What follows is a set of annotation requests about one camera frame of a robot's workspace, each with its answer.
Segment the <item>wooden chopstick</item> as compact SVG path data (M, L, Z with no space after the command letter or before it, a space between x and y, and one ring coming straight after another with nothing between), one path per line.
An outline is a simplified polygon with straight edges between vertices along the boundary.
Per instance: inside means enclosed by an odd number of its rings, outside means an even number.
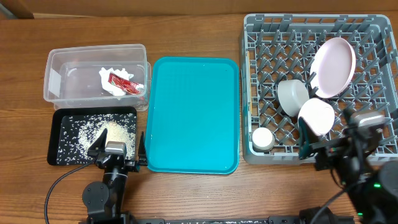
M249 56L249 51L246 51L246 63L247 63L247 69L246 69L246 85L247 85L247 93L248 93L248 112L251 115L252 114L252 100L251 100L251 72L250 72L250 56Z

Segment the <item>white cup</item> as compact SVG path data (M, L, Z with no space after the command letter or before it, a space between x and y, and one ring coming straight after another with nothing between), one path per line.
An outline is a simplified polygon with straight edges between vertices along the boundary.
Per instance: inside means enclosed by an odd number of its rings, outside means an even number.
M273 133L267 128L257 128L252 132L252 146L255 151L269 152L275 144Z

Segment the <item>large white plate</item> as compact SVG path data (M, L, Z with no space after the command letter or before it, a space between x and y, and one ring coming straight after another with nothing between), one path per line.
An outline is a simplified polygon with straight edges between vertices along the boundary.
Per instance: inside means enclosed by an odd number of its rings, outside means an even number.
M356 68L356 55L348 41L334 37L326 41L316 52L310 67L315 74L310 86L320 98L339 95L352 80Z

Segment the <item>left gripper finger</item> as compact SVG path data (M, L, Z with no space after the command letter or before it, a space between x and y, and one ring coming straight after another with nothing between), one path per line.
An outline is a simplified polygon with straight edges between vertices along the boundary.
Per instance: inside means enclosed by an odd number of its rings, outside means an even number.
M146 154L146 147L145 147L145 134L144 132L141 132L141 137L140 137L140 142L139 142L139 148L138 148L138 164L140 166L147 166L148 161L147 161L147 154Z
M88 148L88 157L96 157L99 153L104 152L106 147L106 137L108 130L105 128L97 140Z

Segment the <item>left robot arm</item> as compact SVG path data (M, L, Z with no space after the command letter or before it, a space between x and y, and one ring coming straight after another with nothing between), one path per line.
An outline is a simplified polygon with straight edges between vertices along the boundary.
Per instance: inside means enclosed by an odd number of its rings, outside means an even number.
M135 224L136 218L129 211L122 211L127 176L147 166L144 136L141 136L136 160L127 159L127 146L123 142L107 141L108 130L89 147L88 155L93 164L104 170L103 180L88 184L82 193L88 217L86 223Z

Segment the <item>red sauce packet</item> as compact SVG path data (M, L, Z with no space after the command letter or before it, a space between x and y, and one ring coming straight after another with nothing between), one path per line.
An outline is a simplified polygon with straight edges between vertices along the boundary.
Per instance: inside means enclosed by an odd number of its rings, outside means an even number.
M130 95L139 95L145 90L143 84L130 82L129 80L125 80L114 73L109 74L108 82Z

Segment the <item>small pink bowl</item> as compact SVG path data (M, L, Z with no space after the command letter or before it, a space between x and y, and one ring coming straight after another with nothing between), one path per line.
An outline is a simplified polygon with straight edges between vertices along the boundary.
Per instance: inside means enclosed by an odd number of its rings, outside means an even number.
M303 118L313 133L321 136L332 129L335 112L328 103L318 98L311 98L301 107L298 118Z

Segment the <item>white napkin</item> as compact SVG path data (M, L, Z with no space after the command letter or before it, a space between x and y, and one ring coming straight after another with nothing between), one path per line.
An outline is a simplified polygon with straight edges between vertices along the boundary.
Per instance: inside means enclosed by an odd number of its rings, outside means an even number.
M121 70L119 69L114 69L114 68L109 68L105 69L104 67L101 68L99 71L99 75L101 77L101 86L104 90L106 90L108 93L112 94L113 96L124 96L126 92L122 90L121 88L112 85L109 82L109 76L111 74L115 74L119 78L129 80L132 78L134 75L132 73L128 73L125 68L122 68Z

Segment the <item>grey bowl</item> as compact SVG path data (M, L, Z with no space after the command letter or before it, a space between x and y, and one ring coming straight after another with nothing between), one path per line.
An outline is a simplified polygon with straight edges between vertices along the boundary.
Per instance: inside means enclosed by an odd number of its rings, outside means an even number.
M285 114L297 116L301 107L310 97L300 80L281 81L277 86L277 99Z

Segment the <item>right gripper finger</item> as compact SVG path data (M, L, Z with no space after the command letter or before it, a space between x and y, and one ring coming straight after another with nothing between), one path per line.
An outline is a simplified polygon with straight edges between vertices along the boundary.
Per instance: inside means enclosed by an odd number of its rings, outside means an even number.
M354 121L353 121L353 115L354 115L354 110L349 109L349 108L345 108L343 110L343 116L344 116L344 119L346 121L346 127L347 128L352 128L352 127L356 126Z
M318 142L318 136L311 130L310 126L303 118L298 119L298 130L300 134L299 138L299 159L304 160L309 157L313 157L316 150L312 147L312 144Z

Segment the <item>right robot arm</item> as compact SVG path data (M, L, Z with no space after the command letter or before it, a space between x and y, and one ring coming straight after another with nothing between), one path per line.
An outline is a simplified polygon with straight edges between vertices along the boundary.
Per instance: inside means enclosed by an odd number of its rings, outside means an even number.
M329 170L340 191L321 207L301 210L302 223L353 223L339 217L329 205L347 194L361 223L397 223L397 161L384 163L378 170L368 162L382 141L385 117L378 111L354 112L345 109L347 126L341 138L321 142L308 121L298 119L299 158L315 158L315 170Z

